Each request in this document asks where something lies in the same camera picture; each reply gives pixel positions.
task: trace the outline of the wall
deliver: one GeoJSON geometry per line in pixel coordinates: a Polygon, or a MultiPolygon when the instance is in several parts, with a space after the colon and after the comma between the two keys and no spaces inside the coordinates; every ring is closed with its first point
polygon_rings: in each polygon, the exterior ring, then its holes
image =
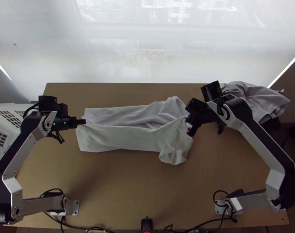
{"type": "Polygon", "coordinates": [[[295,123],[295,61],[271,86],[271,89],[285,89],[284,96],[291,100],[291,104],[280,117],[283,123],[295,123]]]}
{"type": "Polygon", "coordinates": [[[0,64],[46,83],[267,86],[295,56],[295,0],[0,0],[0,64]]]}
{"type": "Polygon", "coordinates": [[[28,103],[14,83],[0,70],[0,103],[28,103]]]}

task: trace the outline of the white backdrop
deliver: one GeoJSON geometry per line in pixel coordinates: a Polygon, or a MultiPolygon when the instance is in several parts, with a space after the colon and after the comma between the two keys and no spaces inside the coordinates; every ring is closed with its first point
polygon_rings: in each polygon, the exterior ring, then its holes
{"type": "Polygon", "coordinates": [[[0,64],[47,82],[268,86],[295,57],[295,0],[0,0],[0,64]]]}

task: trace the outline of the silver metal bracket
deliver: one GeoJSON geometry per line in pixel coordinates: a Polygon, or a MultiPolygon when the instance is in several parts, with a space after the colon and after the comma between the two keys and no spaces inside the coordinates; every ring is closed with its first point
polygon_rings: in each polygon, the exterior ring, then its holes
{"type": "MultiPolygon", "coordinates": [[[[219,205],[226,205],[225,200],[215,200],[219,205]]],[[[224,213],[224,210],[226,207],[220,207],[217,204],[214,203],[214,207],[215,207],[215,213],[216,214],[220,214],[222,215],[224,213]]],[[[242,214],[242,210],[234,213],[234,214],[242,214]]],[[[232,214],[232,208],[229,206],[225,212],[225,215],[231,215],[232,214]]]]}
{"type": "Polygon", "coordinates": [[[66,204],[64,205],[64,212],[61,213],[56,213],[56,212],[48,212],[48,214],[50,214],[51,216],[68,216],[68,215],[72,215],[72,216],[76,216],[78,214],[78,210],[79,210],[79,201],[71,201],[71,200],[67,200],[66,204]]]}

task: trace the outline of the gray cloth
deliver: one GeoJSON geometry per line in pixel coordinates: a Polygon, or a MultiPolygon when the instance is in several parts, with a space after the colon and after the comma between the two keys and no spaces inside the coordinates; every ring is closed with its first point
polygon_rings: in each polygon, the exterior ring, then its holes
{"type": "Polygon", "coordinates": [[[280,116],[290,104],[290,100],[281,94],[283,90],[275,91],[241,81],[226,84],[222,91],[245,99],[259,124],[280,116]]]}

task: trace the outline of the cardboard surface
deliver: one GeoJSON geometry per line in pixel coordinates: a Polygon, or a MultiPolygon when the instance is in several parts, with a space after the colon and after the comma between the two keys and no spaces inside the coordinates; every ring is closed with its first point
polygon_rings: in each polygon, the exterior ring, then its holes
{"type": "MultiPolygon", "coordinates": [[[[49,83],[45,95],[57,96],[68,113],[80,118],[85,108],[150,104],[178,96],[185,103],[202,100],[201,84],[49,83]]],[[[39,141],[18,173],[23,197],[61,188],[80,200],[78,216],[66,217],[76,226],[106,229],[139,229],[141,219],[153,219],[155,229],[174,223],[187,229],[214,218],[212,195],[216,190],[265,188],[269,168],[238,131],[226,128],[217,135],[217,124],[203,125],[185,163],[160,162],[158,153],[116,150],[88,153],[79,150],[75,130],[61,132],[64,144],[39,141]]],[[[238,223],[223,227],[288,224],[286,213],[270,208],[246,210],[238,223]]],[[[207,225],[217,227],[219,222],[207,225]]],[[[43,213],[26,216],[17,226],[59,228],[43,213]]]]}

